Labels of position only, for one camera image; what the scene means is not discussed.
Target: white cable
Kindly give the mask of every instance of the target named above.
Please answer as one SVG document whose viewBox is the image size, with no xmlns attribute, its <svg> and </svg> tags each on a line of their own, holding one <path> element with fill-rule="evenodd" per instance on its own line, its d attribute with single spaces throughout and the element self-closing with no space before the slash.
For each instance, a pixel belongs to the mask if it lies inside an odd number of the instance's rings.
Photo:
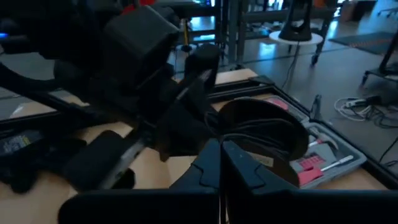
<svg viewBox="0 0 398 224">
<path fill-rule="evenodd" d="M 372 106 L 367 106 L 367 107 L 365 107 L 365 109 L 360 110 L 358 112 L 353 111 L 353 109 L 346 107 L 347 103 L 349 103 L 350 101 L 356 101 L 356 100 L 361 100 L 361 99 L 355 98 L 355 97 L 341 98 L 341 99 L 335 101 L 335 110 L 337 112 L 339 112 L 339 114 L 341 114 L 345 118 L 350 119 L 352 121 L 366 121 L 366 115 L 372 110 Z M 338 106 L 338 103 L 341 101 L 346 101 L 346 102 L 343 103 L 341 106 Z"/>
</svg>

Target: black plastic part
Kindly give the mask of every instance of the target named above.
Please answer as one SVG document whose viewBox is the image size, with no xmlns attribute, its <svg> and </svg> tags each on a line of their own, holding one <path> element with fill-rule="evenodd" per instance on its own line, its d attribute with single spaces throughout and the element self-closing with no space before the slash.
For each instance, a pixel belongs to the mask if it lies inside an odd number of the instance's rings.
<svg viewBox="0 0 398 224">
<path fill-rule="evenodd" d="M 104 28 L 103 74 L 127 86 L 139 85 L 167 63 L 178 32 L 149 6 L 115 17 Z"/>
<path fill-rule="evenodd" d="M 294 171 L 285 158 L 276 153 L 276 150 L 278 149 L 263 146 L 247 139 L 234 139 L 233 141 L 241 147 L 241 149 L 251 153 L 252 156 L 259 157 L 259 160 L 262 160 L 264 164 L 267 164 L 266 167 L 269 171 L 273 172 L 293 186 L 300 186 L 300 181 L 297 177 L 296 171 Z"/>
<path fill-rule="evenodd" d="M 157 123 L 155 148 L 162 161 L 169 156 L 195 156 L 210 137 L 205 124 L 196 120 L 181 102 L 176 102 Z"/>
<path fill-rule="evenodd" d="M 185 76 L 195 72 L 211 70 L 205 81 L 205 90 L 209 92 L 216 83 L 218 64 L 220 62 L 220 49 L 213 44 L 203 44 L 185 61 Z"/>
<path fill-rule="evenodd" d="M 249 216 L 253 220 L 264 218 L 261 213 L 266 209 L 273 214 L 290 211 L 289 215 L 277 216 L 281 223 L 318 223 L 316 220 L 325 217 L 328 218 L 323 223 L 336 223 L 342 217 L 347 223 L 365 222 L 369 218 L 377 218 L 387 223 L 395 219 L 393 204 L 398 200 L 398 193 L 380 190 L 280 190 L 260 195 L 258 199 L 257 206 L 253 207 L 252 211 L 257 216 Z M 283 208 L 275 206 L 281 202 L 285 202 Z M 383 217 L 374 213 L 376 207 L 385 212 Z M 330 211 L 336 208 L 341 209 L 340 215 L 330 215 Z"/>
<path fill-rule="evenodd" d="M 63 176 L 79 191 L 99 189 L 128 148 L 120 135 L 105 131 L 68 162 Z"/>
<path fill-rule="evenodd" d="M 48 142 L 42 139 L 43 136 L 35 135 L 27 131 L 20 133 L 17 139 L 31 143 L 1 158 L 0 181 L 9 184 L 12 191 L 18 194 L 26 193 L 33 187 L 39 171 L 61 175 L 65 164 L 86 146 L 86 142 L 80 139 L 55 138 Z"/>
<path fill-rule="evenodd" d="M 188 186 L 220 188 L 221 150 L 217 139 L 210 139 L 190 168 L 176 182 L 171 189 L 183 189 Z"/>
<path fill-rule="evenodd" d="M 219 195 L 211 188 L 99 190 L 66 201 L 59 224 L 219 224 Z"/>
<path fill-rule="evenodd" d="M 256 223 L 256 220 L 264 218 L 264 211 L 268 207 L 282 209 L 274 203 L 261 200 L 261 195 L 293 190 L 295 187 L 267 170 L 234 142 L 226 141 L 222 147 L 221 178 L 226 186 L 229 222 Z"/>
</svg>

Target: tool kit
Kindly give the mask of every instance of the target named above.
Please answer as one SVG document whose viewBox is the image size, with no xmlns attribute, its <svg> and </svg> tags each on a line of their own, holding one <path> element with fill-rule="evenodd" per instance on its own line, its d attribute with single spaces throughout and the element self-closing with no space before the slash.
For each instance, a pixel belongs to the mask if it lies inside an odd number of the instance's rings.
<svg viewBox="0 0 398 224">
<path fill-rule="evenodd" d="M 309 133 L 308 151 L 302 158 L 290 161 L 291 168 L 298 175 L 301 189 L 313 189 L 322 183 L 354 171 L 366 162 L 366 156 L 362 152 L 326 126 L 316 121 L 310 121 L 305 113 L 281 97 L 270 96 L 262 100 L 288 111 L 303 124 Z M 270 158 L 253 153 L 250 155 L 272 170 Z"/>
</svg>

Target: black cable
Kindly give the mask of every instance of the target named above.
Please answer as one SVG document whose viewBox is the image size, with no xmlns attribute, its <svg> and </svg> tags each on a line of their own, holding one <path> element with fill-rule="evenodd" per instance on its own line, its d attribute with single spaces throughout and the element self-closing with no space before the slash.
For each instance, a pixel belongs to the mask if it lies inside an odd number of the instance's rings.
<svg viewBox="0 0 398 224">
<path fill-rule="evenodd" d="M 254 142 L 265 147 L 271 147 L 272 149 L 264 148 L 264 150 L 270 151 L 271 153 L 273 152 L 274 154 L 277 153 L 278 154 L 277 156 L 279 156 L 281 159 L 287 160 L 287 158 L 289 157 L 289 153 L 287 151 L 282 150 L 282 149 L 287 149 L 288 147 L 284 142 L 278 141 L 277 139 L 274 139 L 270 136 L 264 136 L 261 134 L 261 132 L 255 132 L 255 133 L 252 131 L 250 132 L 250 130 L 248 129 L 260 128 L 263 126 L 281 125 L 281 124 L 293 128 L 294 125 L 292 123 L 280 118 L 254 119 L 238 123 L 235 128 L 221 130 L 220 127 L 218 126 L 217 118 L 209 116 L 210 114 L 217 115 L 216 113 L 212 113 L 209 111 L 205 112 L 204 122 L 209 131 L 216 138 L 219 139 L 220 146 L 227 139 L 243 138 L 247 141 Z M 211 124 L 209 123 L 209 118 L 213 119 L 213 125 L 215 127 L 211 126 Z"/>
<path fill-rule="evenodd" d="M 393 161 L 386 162 L 384 165 L 387 166 L 387 167 L 393 167 L 393 166 L 395 166 L 397 164 L 398 164 L 398 161 L 397 160 L 393 160 Z"/>
<path fill-rule="evenodd" d="M 365 119 L 370 120 L 378 116 L 382 116 L 384 113 L 379 108 L 372 106 L 368 114 L 366 114 Z"/>
<path fill-rule="evenodd" d="M 296 47 L 299 47 L 299 45 L 300 45 L 300 41 L 297 42 Z M 285 87 L 285 85 L 286 85 L 286 83 L 287 83 L 287 80 L 289 80 L 289 77 L 290 77 L 290 70 L 292 69 L 294 63 L 296 63 L 295 61 L 297 61 L 297 57 L 299 57 L 299 55 L 298 55 L 298 54 L 294 54 L 293 61 L 292 61 L 292 63 L 290 64 L 289 69 L 287 70 L 286 79 L 285 79 L 285 81 L 283 82 L 281 89 L 284 89 L 284 87 Z"/>
<path fill-rule="evenodd" d="M 398 124 L 398 119 L 394 119 L 394 118 L 389 118 L 387 115 L 389 114 L 397 114 L 397 111 L 394 111 L 392 113 L 384 113 L 381 110 L 379 110 L 378 115 L 374 118 L 374 125 L 376 125 L 379 128 L 383 128 L 383 129 L 394 129 L 394 128 L 398 128 L 398 125 L 393 125 L 391 124 L 392 122 L 397 122 Z"/>
<path fill-rule="evenodd" d="M 391 145 L 384 151 L 384 153 L 381 155 L 379 162 L 381 163 L 381 161 L 383 160 L 384 156 L 386 156 L 386 154 L 392 149 L 392 147 L 397 143 L 398 141 L 398 137 L 396 137 L 396 139 L 391 143 Z"/>
</svg>

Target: concrete floor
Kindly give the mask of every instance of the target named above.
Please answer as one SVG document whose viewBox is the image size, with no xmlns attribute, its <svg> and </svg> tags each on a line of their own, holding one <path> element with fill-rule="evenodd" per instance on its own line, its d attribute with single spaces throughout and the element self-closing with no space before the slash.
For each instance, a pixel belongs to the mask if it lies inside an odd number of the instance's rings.
<svg viewBox="0 0 398 224">
<path fill-rule="evenodd" d="M 365 17 L 360 23 L 339 23 L 335 21 L 331 24 L 328 38 L 366 34 L 380 30 L 395 32 L 398 26 L 397 19 L 386 19 L 385 16 L 377 17 L 376 13 L 380 9 L 396 6 L 398 6 L 396 2 L 378 1 L 373 13 L 369 17 Z M 212 19 L 195 19 L 193 26 L 194 28 L 195 26 L 202 28 L 203 26 L 212 26 Z M 395 83 L 381 78 L 371 76 L 365 89 L 358 88 L 364 71 L 376 68 L 382 57 L 326 41 L 317 65 L 310 68 L 310 59 L 314 51 L 315 46 L 302 47 L 289 93 L 306 107 L 311 106 L 316 94 L 321 94 L 323 97 L 323 118 L 330 121 L 333 126 L 354 143 L 370 152 L 375 158 L 379 158 L 388 145 L 398 136 L 398 129 L 381 129 L 373 125 L 373 122 L 353 122 L 338 119 L 339 115 L 334 110 L 333 104 L 337 99 L 348 96 L 362 97 L 379 94 L 389 100 L 397 98 L 398 90 Z M 281 85 L 286 78 L 287 69 L 293 59 L 292 56 L 293 53 L 287 52 L 286 45 L 276 45 L 267 39 L 249 40 L 246 42 L 244 65 L 259 75 L 266 75 L 273 79 L 277 85 Z M 179 52 L 176 64 L 177 71 L 183 70 L 184 59 L 185 54 Z M 3 55 L 0 57 L 0 61 L 27 77 L 43 80 L 52 77 L 53 63 L 44 60 L 38 54 Z M 173 55 L 170 56 L 169 62 L 175 63 Z M 10 94 L 12 93 L 0 89 L 0 99 Z M 57 96 L 67 94 L 62 91 L 56 93 Z M 20 103 L 26 101 L 29 100 L 13 98 L 0 101 L 0 119 L 7 118 Z M 398 145 L 385 157 L 384 162 L 394 159 L 398 159 Z"/>
</svg>

